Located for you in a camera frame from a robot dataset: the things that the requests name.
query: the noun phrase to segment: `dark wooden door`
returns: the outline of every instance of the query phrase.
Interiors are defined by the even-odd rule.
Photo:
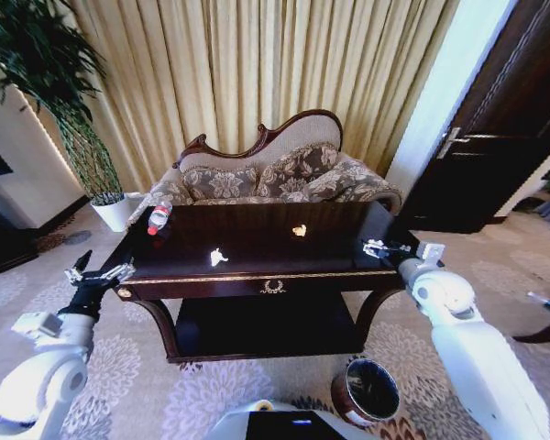
[[[520,0],[400,216],[479,231],[550,154],[550,0]]]

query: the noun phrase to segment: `coffee table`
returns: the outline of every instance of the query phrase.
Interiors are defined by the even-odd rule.
[[[178,206],[157,236],[149,214],[104,266],[134,259],[115,292],[150,312],[169,362],[359,353],[379,306],[404,287],[363,242],[418,244],[377,202]],[[217,248],[228,261],[213,267]],[[341,295],[354,291],[370,291],[356,321]],[[183,298],[175,324],[169,298]]]

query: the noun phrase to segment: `potted plant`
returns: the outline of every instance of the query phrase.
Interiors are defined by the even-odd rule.
[[[44,107],[53,115],[91,205],[112,230],[122,231],[130,215],[127,199],[83,102],[99,92],[86,77],[104,76],[102,61],[65,23],[55,0],[0,0],[0,70],[2,102],[6,88],[15,86],[36,100],[37,111]]]

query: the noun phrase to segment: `curtain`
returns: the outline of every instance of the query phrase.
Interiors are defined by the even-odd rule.
[[[196,136],[228,153],[310,108],[383,175],[457,0],[74,0],[105,59],[88,105],[126,191],[146,191]]]

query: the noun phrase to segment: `bottle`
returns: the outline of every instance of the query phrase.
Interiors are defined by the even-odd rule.
[[[156,235],[159,230],[167,224],[167,220],[169,219],[172,208],[173,205],[165,201],[155,206],[155,209],[153,209],[153,212],[148,218],[147,232],[150,236]]]
[[[537,303],[540,303],[545,309],[550,310],[550,298],[546,298],[543,295],[538,295],[532,291],[528,291],[528,297],[532,298]]]

